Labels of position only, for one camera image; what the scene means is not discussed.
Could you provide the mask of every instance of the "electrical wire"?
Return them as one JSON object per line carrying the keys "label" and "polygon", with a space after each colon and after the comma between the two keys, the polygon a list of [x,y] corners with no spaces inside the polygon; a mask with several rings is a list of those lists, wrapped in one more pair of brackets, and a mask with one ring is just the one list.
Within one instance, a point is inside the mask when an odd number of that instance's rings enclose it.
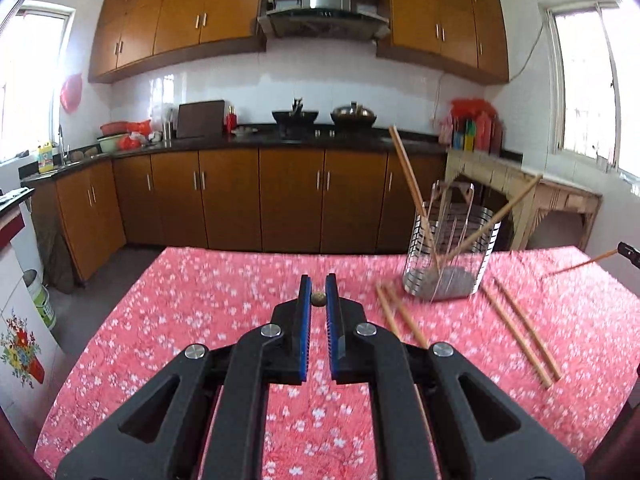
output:
{"label": "electrical wire", "polygon": [[538,31],[538,36],[536,38],[536,41],[534,41],[533,46],[531,47],[531,50],[529,51],[529,55],[527,56],[527,60],[524,62],[524,65],[522,66],[520,71],[515,76],[513,76],[511,79],[509,79],[509,83],[512,82],[514,79],[516,79],[520,74],[522,74],[524,72],[524,69],[529,64],[529,60],[531,59],[531,56],[533,56],[533,51],[536,49],[536,46],[538,45],[538,42],[540,41],[540,37],[542,36],[542,30],[544,28],[545,28],[545,23],[543,22],[542,25],[540,25],[540,30]]}

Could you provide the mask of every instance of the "red bottle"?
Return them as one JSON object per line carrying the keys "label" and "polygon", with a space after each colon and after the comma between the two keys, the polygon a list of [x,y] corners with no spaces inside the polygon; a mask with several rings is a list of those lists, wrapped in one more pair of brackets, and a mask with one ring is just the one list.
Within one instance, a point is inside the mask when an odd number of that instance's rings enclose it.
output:
{"label": "red bottle", "polygon": [[234,113],[234,108],[230,106],[229,113],[225,118],[225,130],[228,134],[230,134],[231,131],[236,129],[236,126],[238,126],[238,117]]}

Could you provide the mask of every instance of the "metal screw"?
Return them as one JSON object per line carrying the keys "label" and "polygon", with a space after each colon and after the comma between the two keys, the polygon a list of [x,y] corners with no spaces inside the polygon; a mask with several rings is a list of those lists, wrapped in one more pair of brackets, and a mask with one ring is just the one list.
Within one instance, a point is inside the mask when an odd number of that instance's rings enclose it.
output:
{"label": "metal screw", "polygon": [[279,325],[269,323],[260,329],[260,333],[265,337],[277,337],[282,333]]}
{"label": "metal screw", "polygon": [[363,335],[363,336],[376,335],[377,331],[378,329],[376,329],[376,326],[371,323],[359,323],[358,325],[356,325],[356,334],[359,334],[359,335]]}
{"label": "metal screw", "polygon": [[184,349],[184,355],[187,359],[202,359],[205,354],[205,348],[202,345],[189,345]]}
{"label": "metal screw", "polygon": [[453,346],[449,343],[436,343],[433,345],[433,353],[438,357],[451,357],[453,355]]}

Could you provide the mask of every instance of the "faucet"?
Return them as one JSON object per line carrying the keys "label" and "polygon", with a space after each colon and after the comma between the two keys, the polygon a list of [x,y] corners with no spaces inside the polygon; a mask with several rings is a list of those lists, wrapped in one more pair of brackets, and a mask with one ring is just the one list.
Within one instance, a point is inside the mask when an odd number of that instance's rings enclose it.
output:
{"label": "faucet", "polygon": [[65,136],[62,134],[62,124],[58,125],[58,134],[60,135],[60,166],[65,166],[66,159],[69,156],[69,145],[66,146],[65,153]]}

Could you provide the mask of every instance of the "window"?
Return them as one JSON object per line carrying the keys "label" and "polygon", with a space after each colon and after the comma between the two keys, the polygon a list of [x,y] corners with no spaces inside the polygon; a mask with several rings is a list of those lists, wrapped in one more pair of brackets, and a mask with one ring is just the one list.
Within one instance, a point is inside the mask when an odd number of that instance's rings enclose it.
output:
{"label": "window", "polygon": [[640,91],[640,10],[592,3],[548,11],[558,90],[558,148],[640,176],[632,114]]}
{"label": "window", "polygon": [[0,160],[52,139],[67,18],[21,9],[0,34]]}

